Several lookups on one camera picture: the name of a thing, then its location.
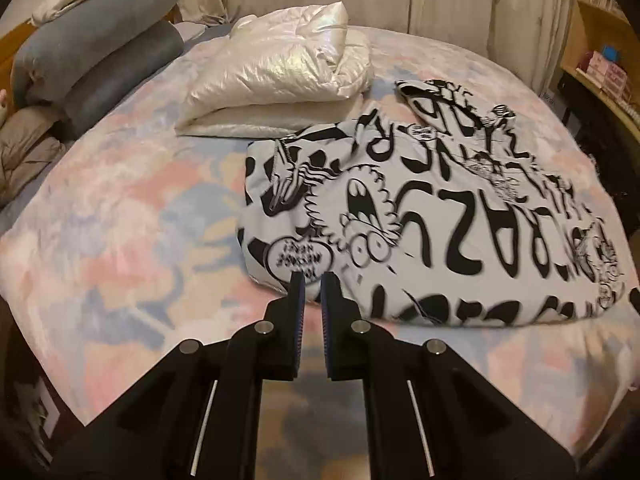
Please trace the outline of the white black graffiti print jacket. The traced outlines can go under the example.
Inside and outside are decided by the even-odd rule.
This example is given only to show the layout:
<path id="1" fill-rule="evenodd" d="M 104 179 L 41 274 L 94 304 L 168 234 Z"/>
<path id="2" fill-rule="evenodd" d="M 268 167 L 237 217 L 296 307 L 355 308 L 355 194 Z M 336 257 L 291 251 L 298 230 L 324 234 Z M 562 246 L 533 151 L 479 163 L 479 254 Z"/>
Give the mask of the white black graffiti print jacket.
<path id="1" fill-rule="evenodd" d="M 596 318 L 639 296 L 573 182 L 538 162 L 516 115 L 446 80 L 397 81 L 414 114 L 256 141 L 239 241 L 250 277 L 321 297 L 333 274 L 369 318 L 521 326 Z"/>

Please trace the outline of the pastel patchwork bed cover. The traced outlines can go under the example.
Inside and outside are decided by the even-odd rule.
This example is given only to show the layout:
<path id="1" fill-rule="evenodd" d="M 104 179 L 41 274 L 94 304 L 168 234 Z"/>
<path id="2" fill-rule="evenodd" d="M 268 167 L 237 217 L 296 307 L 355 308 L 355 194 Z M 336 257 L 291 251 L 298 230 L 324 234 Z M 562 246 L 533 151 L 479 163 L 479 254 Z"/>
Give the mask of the pastel patchwork bed cover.
<path id="1" fill-rule="evenodd" d="M 397 81 L 446 80 L 478 110 L 498 104 L 538 162 L 597 208 L 639 286 L 617 210 L 589 158 L 544 101 L 501 66 L 452 44 L 368 29 L 374 79 L 363 106 L 414 114 Z M 180 107 L 206 60 L 197 44 L 86 132 L 1 240 L 1 293 L 53 387 L 91 422 L 185 339 L 211 344 L 258 321 L 284 289 L 255 282 L 239 241 L 247 138 L 178 136 Z M 639 317 L 623 301 L 596 318 L 445 326 L 369 318 L 395 337 L 445 341 L 537 425 L 584 454 L 639 382 Z M 304 315 L 294 382 L 262 390 L 264 477 L 367 468 L 359 382 L 331 382 L 319 300 Z"/>

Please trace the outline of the lower blue bolster pillow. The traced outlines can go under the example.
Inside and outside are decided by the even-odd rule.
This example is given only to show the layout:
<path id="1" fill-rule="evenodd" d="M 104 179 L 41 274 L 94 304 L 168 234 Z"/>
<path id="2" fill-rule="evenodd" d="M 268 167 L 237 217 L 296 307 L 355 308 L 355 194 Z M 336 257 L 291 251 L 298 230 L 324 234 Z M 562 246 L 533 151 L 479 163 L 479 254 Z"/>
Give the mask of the lower blue bolster pillow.
<path id="1" fill-rule="evenodd" d="M 66 139 L 79 139 L 138 84 L 182 55 L 183 47 L 175 26 L 160 21 L 107 55 L 58 104 L 65 115 Z"/>

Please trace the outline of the blue bolster pillow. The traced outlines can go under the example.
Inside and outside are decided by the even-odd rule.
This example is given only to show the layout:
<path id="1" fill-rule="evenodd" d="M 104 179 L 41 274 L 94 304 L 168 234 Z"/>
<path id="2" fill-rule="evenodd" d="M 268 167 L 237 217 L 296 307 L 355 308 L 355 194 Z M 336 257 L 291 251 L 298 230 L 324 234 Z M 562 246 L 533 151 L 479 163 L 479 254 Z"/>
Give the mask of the blue bolster pillow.
<path id="1" fill-rule="evenodd" d="M 58 104 L 65 115 L 66 139 L 79 139 L 138 84 L 182 55 L 183 47 L 175 26 L 160 21 L 107 55 Z"/>
<path id="2" fill-rule="evenodd" d="M 85 0 L 43 24 L 14 56 L 14 106 L 56 102 L 104 58 L 160 22 L 178 0 Z"/>

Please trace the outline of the white shiny folded puffer jacket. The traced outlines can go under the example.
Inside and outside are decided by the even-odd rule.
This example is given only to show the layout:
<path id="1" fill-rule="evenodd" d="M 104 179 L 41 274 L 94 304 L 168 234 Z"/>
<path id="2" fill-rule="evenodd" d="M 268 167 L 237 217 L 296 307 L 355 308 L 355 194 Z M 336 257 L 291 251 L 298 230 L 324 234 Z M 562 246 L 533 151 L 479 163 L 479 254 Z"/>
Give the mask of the white shiny folded puffer jacket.
<path id="1" fill-rule="evenodd" d="M 203 51 L 176 122 L 183 136 L 278 138 L 341 122 L 373 79 L 370 42 L 341 1 L 244 16 Z"/>

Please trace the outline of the pink storage boxes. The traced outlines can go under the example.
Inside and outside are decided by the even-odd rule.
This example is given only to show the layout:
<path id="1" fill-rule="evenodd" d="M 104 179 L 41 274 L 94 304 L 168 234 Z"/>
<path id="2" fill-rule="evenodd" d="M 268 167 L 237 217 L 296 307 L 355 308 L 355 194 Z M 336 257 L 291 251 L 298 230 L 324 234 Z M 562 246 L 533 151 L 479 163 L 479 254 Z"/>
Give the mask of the pink storage boxes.
<path id="1" fill-rule="evenodd" d="M 577 69 L 613 98 L 627 103 L 639 102 L 638 58 L 623 56 L 614 62 L 601 52 L 589 51 L 580 59 Z"/>

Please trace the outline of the upper blue bolster pillow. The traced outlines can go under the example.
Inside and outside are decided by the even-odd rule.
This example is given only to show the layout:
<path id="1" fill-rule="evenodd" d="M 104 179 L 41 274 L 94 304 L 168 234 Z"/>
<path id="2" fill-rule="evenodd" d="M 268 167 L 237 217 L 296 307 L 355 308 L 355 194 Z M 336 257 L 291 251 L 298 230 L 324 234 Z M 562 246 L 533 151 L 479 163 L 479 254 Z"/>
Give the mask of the upper blue bolster pillow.
<path id="1" fill-rule="evenodd" d="M 160 22 L 178 0 L 85 0 L 43 24 L 14 56 L 14 106 L 56 102 L 104 58 Z"/>

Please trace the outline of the blue box on shelf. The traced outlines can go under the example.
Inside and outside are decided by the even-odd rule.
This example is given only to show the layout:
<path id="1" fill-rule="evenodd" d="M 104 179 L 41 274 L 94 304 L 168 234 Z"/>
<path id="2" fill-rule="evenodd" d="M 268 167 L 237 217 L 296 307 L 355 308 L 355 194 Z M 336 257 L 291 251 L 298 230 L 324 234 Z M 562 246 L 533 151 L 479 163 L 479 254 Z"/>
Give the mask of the blue box on shelf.
<path id="1" fill-rule="evenodd" d="M 604 46 L 601 53 L 612 63 L 617 63 L 620 60 L 620 51 L 612 46 Z"/>

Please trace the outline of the curved wooden shelf unit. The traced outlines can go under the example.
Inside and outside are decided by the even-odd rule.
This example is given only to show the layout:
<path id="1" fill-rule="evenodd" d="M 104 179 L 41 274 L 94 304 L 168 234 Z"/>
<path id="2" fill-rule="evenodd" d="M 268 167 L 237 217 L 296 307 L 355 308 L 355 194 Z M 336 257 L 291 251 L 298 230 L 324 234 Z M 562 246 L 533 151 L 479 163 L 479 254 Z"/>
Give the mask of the curved wooden shelf unit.
<path id="1" fill-rule="evenodd" d="M 639 159 L 639 0 L 573 0 L 561 68 Z"/>

